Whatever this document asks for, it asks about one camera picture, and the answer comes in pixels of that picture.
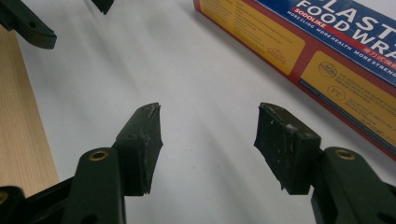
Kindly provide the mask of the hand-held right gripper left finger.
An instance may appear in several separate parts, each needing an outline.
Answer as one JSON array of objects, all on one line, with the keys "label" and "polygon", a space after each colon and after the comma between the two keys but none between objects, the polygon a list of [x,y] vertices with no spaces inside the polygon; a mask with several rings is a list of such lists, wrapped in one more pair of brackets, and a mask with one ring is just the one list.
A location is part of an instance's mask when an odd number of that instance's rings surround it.
[{"label": "hand-held right gripper left finger", "polygon": [[157,103],[136,109],[111,147],[84,153],[69,191],[62,224],[126,224],[126,196],[150,193],[161,148]]}]

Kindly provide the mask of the red and blue plastic wrap box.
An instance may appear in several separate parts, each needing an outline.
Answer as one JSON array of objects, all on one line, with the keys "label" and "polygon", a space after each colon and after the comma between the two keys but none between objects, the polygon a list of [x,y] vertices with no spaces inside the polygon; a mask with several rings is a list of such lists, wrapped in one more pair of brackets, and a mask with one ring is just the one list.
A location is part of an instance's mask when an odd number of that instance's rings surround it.
[{"label": "red and blue plastic wrap box", "polygon": [[396,16],[355,0],[192,1],[396,160]]}]

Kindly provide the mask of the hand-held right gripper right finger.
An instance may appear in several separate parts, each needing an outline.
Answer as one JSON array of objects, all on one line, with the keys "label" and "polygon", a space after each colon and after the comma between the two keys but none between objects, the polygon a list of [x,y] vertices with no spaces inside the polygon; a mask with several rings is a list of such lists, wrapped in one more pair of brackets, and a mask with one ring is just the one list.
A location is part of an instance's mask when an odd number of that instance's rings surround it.
[{"label": "hand-held right gripper right finger", "polygon": [[360,154],[320,148],[321,138],[285,108],[259,106],[254,146],[290,195],[312,191],[317,224],[396,224],[396,187]]}]

